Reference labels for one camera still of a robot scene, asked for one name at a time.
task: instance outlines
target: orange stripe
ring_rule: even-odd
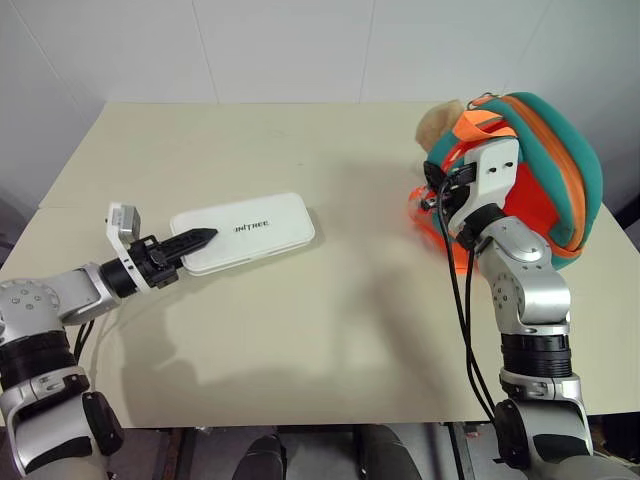
[[[486,127],[494,125],[496,121],[501,119],[500,115],[488,110],[466,110],[462,112],[452,131],[457,138],[464,142],[489,140],[505,136],[515,137],[515,132],[508,126],[496,132],[486,131]]]
[[[582,247],[580,248],[576,248],[575,250],[567,250],[566,248],[562,248],[561,246],[557,245],[553,239],[549,236],[548,233],[546,232],[538,232],[540,233],[540,235],[542,235],[544,237],[544,239],[549,242],[549,245],[551,246],[551,252],[553,252],[554,255],[558,256],[558,257],[562,257],[562,258],[576,258],[579,257],[582,254]]]
[[[493,121],[482,122],[482,130],[488,133],[502,132],[502,131],[505,131],[504,127],[506,127],[507,125],[508,124],[505,121],[505,119],[498,116],[494,118]],[[509,128],[509,131],[507,131],[506,133],[508,136],[511,136],[511,135],[515,136],[515,132],[510,128]],[[476,147],[481,143],[484,143],[484,140],[476,140],[473,142],[466,142],[466,141],[460,140],[458,143],[456,143],[453,146],[453,148],[451,148],[451,150],[449,150],[449,153],[447,153],[447,156],[442,161],[442,165],[440,168],[442,168],[444,172],[448,172],[449,169],[453,166],[453,164],[456,163],[456,160],[460,158],[460,154],[465,153],[467,150],[470,150],[471,148]]]
[[[564,147],[562,142],[555,136],[549,126],[538,116],[538,114],[514,97],[504,96],[502,100],[511,107],[527,122],[533,133],[538,137],[542,145],[545,147],[551,158],[560,169],[562,178],[567,186],[569,193],[569,201],[573,218],[575,221],[575,230],[571,235],[571,239],[564,250],[565,252],[578,251],[578,247],[584,237],[586,202],[584,198],[584,185],[582,175],[576,164],[573,162],[571,155]]]
[[[476,98],[474,100],[471,100],[471,103],[474,106],[479,107],[480,105],[485,104],[489,100],[493,100],[494,98],[496,98],[496,97],[494,97],[493,95],[484,95],[482,97],[478,97],[478,98]]]

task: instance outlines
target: wall tile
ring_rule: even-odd
[[[11,207],[31,217],[88,127],[9,0],[0,0],[2,231]]]
[[[188,1],[15,2],[87,118],[105,100],[216,101]]]
[[[363,101],[501,92],[547,4],[377,0]]]
[[[358,100],[372,0],[195,0],[221,102]]]

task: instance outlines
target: beige plush toy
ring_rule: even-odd
[[[416,142],[429,153],[440,137],[453,128],[463,111],[460,100],[451,100],[433,107],[418,124]]]

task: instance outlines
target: black cable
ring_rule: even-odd
[[[456,462],[456,471],[458,472],[458,480],[465,480],[464,468],[462,467],[462,457],[460,456],[460,448],[456,439],[456,432],[453,423],[447,422],[447,430],[449,431],[449,440],[451,440],[451,449],[453,450],[453,459]]]
[[[76,343],[73,347],[73,356],[75,357],[76,362],[80,361],[82,350],[84,349],[85,343],[87,343],[87,339],[89,338],[89,335],[91,335],[91,330],[93,330],[94,322],[95,320],[91,320],[88,324],[82,324],[80,326],[80,330],[78,330]]]
[[[462,337],[463,337],[463,340],[465,342],[465,348],[466,348],[466,350],[469,351],[469,359],[470,359],[471,368],[467,368],[467,376],[469,377],[469,382],[471,384],[471,388],[472,388],[473,393],[475,394],[476,398],[478,399],[478,402],[480,403],[480,406],[482,407],[482,409],[484,410],[485,414],[489,418],[489,421],[491,421],[493,423],[493,412],[487,406],[484,398],[480,394],[480,391],[478,390],[478,387],[475,384],[475,381],[473,380],[472,369],[476,372],[476,376],[479,379],[482,378],[482,374],[480,373],[480,368],[478,367],[478,363],[476,362],[475,355],[473,354],[473,348],[471,347],[471,344],[469,342],[467,342],[466,322],[465,322],[465,319],[464,319],[464,312],[462,310],[462,300],[460,298],[460,288],[458,287],[458,280],[456,278],[456,267],[455,267],[455,263],[454,263],[454,260],[453,260],[453,251],[451,249],[451,242],[449,241],[448,229],[447,229],[447,227],[445,225],[445,221],[444,221],[444,208],[442,206],[442,198],[443,198],[444,192],[445,192],[445,190],[447,189],[448,186],[449,186],[449,179],[446,178],[442,182],[442,184],[440,184],[440,188],[438,189],[438,196],[436,198],[436,208],[437,208],[437,212],[438,212],[438,223],[440,224],[440,230],[441,230],[441,233],[442,233],[442,238],[444,240],[444,245],[445,245],[445,248],[447,250],[447,260],[448,260],[448,264],[449,264],[449,276],[451,277],[451,287],[453,288],[453,297],[454,297],[455,302],[456,302],[456,310],[458,312],[458,322],[460,323],[460,331],[462,333]]]
[[[471,342],[471,276],[473,274],[473,260],[474,253],[473,248],[469,250],[469,260],[467,262],[467,277],[465,279],[465,290],[464,290],[464,317],[466,320],[466,344],[467,344],[467,370],[469,370],[471,365],[471,356],[473,356],[473,343]],[[491,398],[491,394],[489,393],[489,389],[487,388],[487,384],[484,381],[484,378],[480,374],[479,371],[476,371],[476,376],[478,377],[478,383],[480,383],[480,388],[482,388],[482,393],[484,393],[484,398],[487,400],[487,404],[489,405],[489,409],[493,412],[496,409],[495,404],[493,403],[493,399]]]

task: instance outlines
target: floor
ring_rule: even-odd
[[[447,428],[439,424],[394,424],[391,428],[411,453],[423,480],[457,480]],[[467,436],[475,478],[523,480],[520,472],[493,462],[497,444],[493,428],[482,425]],[[273,432],[269,427],[213,428],[195,434],[190,468],[179,480],[231,480],[245,450],[256,438]],[[305,433],[285,429],[287,480],[358,480],[347,431]],[[0,432],[0,480],[13,480],[8,442]],[[111,459],[109,470],[118,480],[159,480],[168,434],[154,430],[127,430],[124,447]]]

